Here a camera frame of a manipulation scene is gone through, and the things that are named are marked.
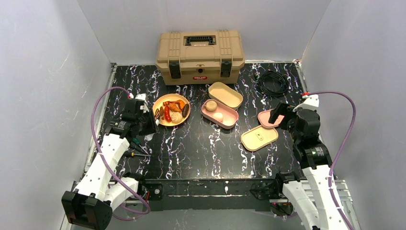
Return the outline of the white metal food tongs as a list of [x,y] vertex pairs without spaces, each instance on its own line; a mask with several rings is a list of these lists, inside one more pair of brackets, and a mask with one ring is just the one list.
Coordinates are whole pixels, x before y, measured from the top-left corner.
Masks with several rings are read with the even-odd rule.
[[152,133],[152,134],[145,135],[144,140],[145,140],[145,141],[151,141],[152,138],[153,138],[153,136],[158,132],[158,127],[159,127],[159,120],[156,119],[156,120],[155,120],[155,128],[156,128],[156,129],[155,129],[155,132]]

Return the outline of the fried chicken piece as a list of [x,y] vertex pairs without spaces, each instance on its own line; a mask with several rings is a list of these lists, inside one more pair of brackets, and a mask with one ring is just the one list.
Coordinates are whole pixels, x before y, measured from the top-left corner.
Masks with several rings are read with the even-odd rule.
[[182,110],[178,107],[178,105],[176,103],[170,103],[169,104],[169,109],[171,111],[173,111],[173,112],[176,112],[176,113],[181,113],[182,112]]

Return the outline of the white boiled egg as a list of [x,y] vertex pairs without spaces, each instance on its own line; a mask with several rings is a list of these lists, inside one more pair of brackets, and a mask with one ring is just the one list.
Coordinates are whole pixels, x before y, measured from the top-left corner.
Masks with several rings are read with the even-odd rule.
[[216,112],[216,113],[213,114],[213,118],[215,120],[217,120],[218,122],[222,123],[223,120],[224,120],[224,115],[223,115],[223,113]]

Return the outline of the orange chicken wing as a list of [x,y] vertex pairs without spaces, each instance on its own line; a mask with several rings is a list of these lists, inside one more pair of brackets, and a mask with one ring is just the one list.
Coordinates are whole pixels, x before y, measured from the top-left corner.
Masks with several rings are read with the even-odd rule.
[[183,110],[186,104],[183,100],[169,101],[169,104],[170,103],[176,103],[181,110]]

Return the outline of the round beige bun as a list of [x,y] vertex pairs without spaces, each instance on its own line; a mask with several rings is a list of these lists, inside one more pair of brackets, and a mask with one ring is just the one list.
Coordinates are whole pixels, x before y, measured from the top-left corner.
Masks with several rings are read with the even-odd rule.
[[205,108],[207,111],[209,112],[214,112],[218,107],[218,104],[216,101],[214,100],[209,100],[207,101],[207,103],[205,104]]

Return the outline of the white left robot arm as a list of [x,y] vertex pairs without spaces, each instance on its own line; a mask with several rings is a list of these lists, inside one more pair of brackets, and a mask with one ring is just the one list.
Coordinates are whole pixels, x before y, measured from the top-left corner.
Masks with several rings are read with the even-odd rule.
[[108,184],[132,140],[157,131],[154,113],[145,97],[141,94],[127,99],[124,109],[105,129],[101,149],[82,180],[73,191],[63,194],[61,202],[70,224],[104,230],[113,211],[138,190],[139,176],[131,174],[112,187]]

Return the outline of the dark brown sea cucumber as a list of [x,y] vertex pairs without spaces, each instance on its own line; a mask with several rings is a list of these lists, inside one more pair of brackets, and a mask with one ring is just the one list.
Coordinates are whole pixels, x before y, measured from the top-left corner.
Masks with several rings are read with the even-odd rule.
[[190,111],[190,105],[189,104],[185,104],[183,110],[182,110],[182,117],[186,118],[189,114]]

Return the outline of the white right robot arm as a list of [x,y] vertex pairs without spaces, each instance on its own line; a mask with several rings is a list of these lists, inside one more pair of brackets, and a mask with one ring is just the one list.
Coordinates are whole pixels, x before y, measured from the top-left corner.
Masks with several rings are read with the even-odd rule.
[[291,135],[294,156],[313,197],[307,195],[301,178],[294,172],[280,172],[272,183],[252,186],[251,194],[256,199],[287,198],[307,230],[352,229],[333,182],[333,161],[319,139],[319,114],[315,109],[295,108],[280,102],[271,112],[269,122],[275,122],[281,115],[284,118],[279,127]]

